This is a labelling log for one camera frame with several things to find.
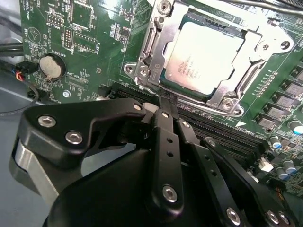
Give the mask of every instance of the black metal arm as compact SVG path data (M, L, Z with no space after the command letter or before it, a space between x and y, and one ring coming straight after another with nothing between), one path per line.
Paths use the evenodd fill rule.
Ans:
M126 98L24 112L10 170L52 206L46 227L295 226L214 139L197 139L173 102L157 104ZM136 150L82 177L85 157L126 143Z

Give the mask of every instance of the screw hole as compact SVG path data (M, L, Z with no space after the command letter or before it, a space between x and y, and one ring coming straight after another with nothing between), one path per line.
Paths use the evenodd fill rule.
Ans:
M166 154L168 155L168 157L174 157L174 154L171 153L170 151L168 151Z
M284 42L281 43L281 49L282 50L288 49L289 46L290 46L290 43L288 41L284 41Z
M127 66L127 67L126 67L126 72L127 72L127 73L132 73L132 72L133 72L133 68L130 67L130 66Z
M213 176L217 176L217 173L214 170L210 171L212 173Z

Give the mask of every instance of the capacitor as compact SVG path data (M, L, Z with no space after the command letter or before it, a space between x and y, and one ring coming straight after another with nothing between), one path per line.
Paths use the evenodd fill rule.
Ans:
M297 169L294 166L294 162L292 160L287 160L283 162L284 170L287 174L295 174Z
M281 144L278 136L270 137L269 142L274 149L279 149L282 147L282 144Z
M285 170L282 167L278 167L276 169L276 174L278 175L280 180L287 180L289 178L289 174L285 172Z
M303 134L303 124L299 120L293 120L288 123L288 127L293 131L296 135Z

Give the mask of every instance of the red wire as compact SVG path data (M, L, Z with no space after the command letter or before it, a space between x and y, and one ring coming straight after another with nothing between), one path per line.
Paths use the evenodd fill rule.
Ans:
M19 81L24 81L24 78L23 78L21 72L17 72L17 73L16 73L16 78L17 78L17 80L19 80Z

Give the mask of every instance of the connector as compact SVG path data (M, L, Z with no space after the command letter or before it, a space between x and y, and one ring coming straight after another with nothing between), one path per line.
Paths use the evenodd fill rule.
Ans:
M39 65L30 61L23 61L16 65L16 70L22 72L22 74L32 74L39 70Z
M274 167L265 158L262 157L261 161L259 163L259 168L260 168L260 170L269 173Z

